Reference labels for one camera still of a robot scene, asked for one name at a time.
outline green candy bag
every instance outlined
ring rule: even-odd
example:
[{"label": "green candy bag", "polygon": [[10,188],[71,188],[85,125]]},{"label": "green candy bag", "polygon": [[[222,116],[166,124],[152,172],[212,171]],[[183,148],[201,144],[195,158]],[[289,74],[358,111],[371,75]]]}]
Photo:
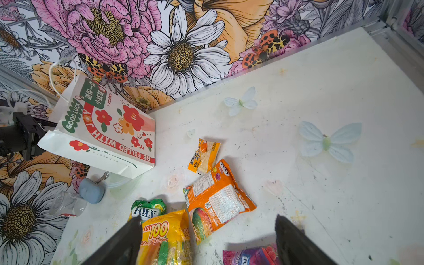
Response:
[{"label": "green candy bag", "polygon": [[137,200],[131,207],[131,215],[128,220],[141,216],[141,222],[144,223],[150,218],[164,215],[165,212],[166,205],[162,199],[153,199],[151,201]]}]

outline green label on bag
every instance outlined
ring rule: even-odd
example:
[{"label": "green label on bag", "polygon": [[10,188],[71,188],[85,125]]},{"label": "green label on bag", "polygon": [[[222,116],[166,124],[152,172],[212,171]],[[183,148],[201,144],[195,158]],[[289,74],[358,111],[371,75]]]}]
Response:
[{"label": "green label on bag", "polygon": [[81,118],[82,109],[84,107],[76,99],[72,99],[71,106],[68,110],[68,115],[65,116],[65,120],[62,121],[63,127],[70,133],[75,132],[75,128],[78,127],[79,118]]},{"label": "green label on bag", "polygon": [[98,109],[103,109],[106,102],[106,90],[86,78],[82,86],[80,97],[82,100]]}]

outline barcode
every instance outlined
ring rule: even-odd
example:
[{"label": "barcode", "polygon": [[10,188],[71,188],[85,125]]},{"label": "barcode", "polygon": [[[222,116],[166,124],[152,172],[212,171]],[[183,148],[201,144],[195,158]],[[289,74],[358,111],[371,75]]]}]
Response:
[{"label": "barcode", "polygon": [[190,206],[190,202],[188,201],[188,192],[184,192],[184,198],[186,199],[187,208]]}]

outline white daisy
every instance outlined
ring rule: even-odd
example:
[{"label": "white daisy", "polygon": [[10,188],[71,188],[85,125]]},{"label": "white daisy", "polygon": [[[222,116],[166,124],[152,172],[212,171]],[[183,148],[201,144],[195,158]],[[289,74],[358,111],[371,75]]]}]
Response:
[{"label": "white daisy", "polygon": [[216,11],[211,9],[187,32],[184,8],[179,5],[173,18],[171,38],[161,31],[151,33],[155,44],[147,46],[151,55],[144,63],[159,63],[151,74],[151,82],[156,89],[177,98],[210,85],[213,79],[221,77],[217,66],[230,62],[228,52],[223,50],[228,42],[223,40],[214,47],[204,48],[224,30],[224,21],[214,23],[216,18]]},{"label": "white daisy", "polygon": [[18,58],[30,60],[31,52],[25,46],[26,41],[12,31],[5,23],[0,22],[0,48],[2,52]]},{"label": "white daisy", "polygon": [[41,182],[41,172],[21,171],[11,200],[0,193],[0,264],[50,264],[68,219],[49,215],[49,208],[68,185],[49,177],[37,194]]}]

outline nutrition label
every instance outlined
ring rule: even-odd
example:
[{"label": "nutrition label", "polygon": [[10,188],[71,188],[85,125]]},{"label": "nutrition label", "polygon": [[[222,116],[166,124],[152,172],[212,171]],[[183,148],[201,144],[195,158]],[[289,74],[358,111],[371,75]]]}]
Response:
[{"label": "nutrition label", "polygon": [[221,223],[246,210],[231,184],[212,195],[209,203]]},{"label": "nutrition label", "polygon": [[212,186],[214,183],[215,182],[213,181],[212,174],[209,171],[193,183],[194,196],[197,197],[199,194],[207,190],[207,188]]}]

